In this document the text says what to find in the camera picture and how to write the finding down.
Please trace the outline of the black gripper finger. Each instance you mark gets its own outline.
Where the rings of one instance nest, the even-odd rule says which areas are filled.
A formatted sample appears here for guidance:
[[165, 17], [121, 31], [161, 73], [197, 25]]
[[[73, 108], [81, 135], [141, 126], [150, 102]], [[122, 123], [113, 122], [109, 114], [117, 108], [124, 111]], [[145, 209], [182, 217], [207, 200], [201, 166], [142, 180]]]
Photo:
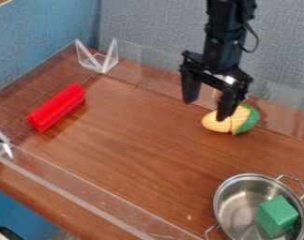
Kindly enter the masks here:
[[192, 103], [199, 99], [201, 89], [200, 76], [188, 69], [181, 69], [181, 86], [182, 99], [187, 103]]
[[239, 94], [232, 88], [223, 91], [223, 95], [217, 102], [217, 117], [216, 120], [223, 122], [235, 113], [236, 107], [239, 105]]

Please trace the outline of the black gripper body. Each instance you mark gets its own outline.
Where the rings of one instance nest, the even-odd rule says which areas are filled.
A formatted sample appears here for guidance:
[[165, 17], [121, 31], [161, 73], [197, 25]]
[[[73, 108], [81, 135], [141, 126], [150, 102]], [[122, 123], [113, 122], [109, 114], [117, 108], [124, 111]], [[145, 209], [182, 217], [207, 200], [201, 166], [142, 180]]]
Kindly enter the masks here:
[[200, 81], [208, 86], [221, 92], [232, 88], [237, 91], [239, 101], [247, 99], [253, 77], [240, 67], [231, 67], [224, 71], [213, 71], [209, 66], [203, 64], [201, 53], [184, 51], [182, 56], [184, 62], [180, 65], [180, 72], [182, 68], [188, 69], [200, 76]]

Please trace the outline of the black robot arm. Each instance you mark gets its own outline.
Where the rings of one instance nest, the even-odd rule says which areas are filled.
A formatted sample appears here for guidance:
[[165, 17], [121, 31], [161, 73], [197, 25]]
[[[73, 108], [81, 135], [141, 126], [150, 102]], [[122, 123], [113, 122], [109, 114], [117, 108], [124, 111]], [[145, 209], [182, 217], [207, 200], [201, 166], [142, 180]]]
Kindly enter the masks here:
[[182, 52], [180, 66], [182, 99], [192, 103], [199, 99], [201, 84], [221, 91], [216, 120], [231, 117], [249, 94], [253, 77], [240, 68], [247, 34], [259, 38], [249, 21], [255, 18], [256, 0], [208, 0], [209, 22], [205, 25], [204, 52]]

